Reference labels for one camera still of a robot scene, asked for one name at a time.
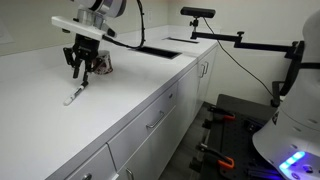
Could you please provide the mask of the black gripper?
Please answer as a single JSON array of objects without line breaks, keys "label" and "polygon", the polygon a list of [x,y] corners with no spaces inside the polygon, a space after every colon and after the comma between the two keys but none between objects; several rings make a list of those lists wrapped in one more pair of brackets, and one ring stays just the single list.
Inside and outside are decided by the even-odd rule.
[{"label": "black gripper", "polygon": [[73,78],[78,78],[81,61],[85,61],[82,86],[88,83],[88,73],[94,69],[93,60],[98,56],[100,42],[82,35],[75,36],[75,43],[72,47],[64,47],[63,52],[66,62],[74,69]]}]

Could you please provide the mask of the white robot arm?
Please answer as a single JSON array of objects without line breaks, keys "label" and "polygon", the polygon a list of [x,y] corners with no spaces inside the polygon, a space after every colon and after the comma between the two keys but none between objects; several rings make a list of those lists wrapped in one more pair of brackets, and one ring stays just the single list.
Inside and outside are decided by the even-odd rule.
[{"label": "white robot arm", "polygon": [[270,119],[253,121],[252,146],[270,167],[249,168],[254,180],[320,180],[320,11],[303,26],[304,39],[290,46],[245,43],[235,36],[194,31],[193,39],[230,41],[236,48],[284,52],[296,66],[284,102]]}]

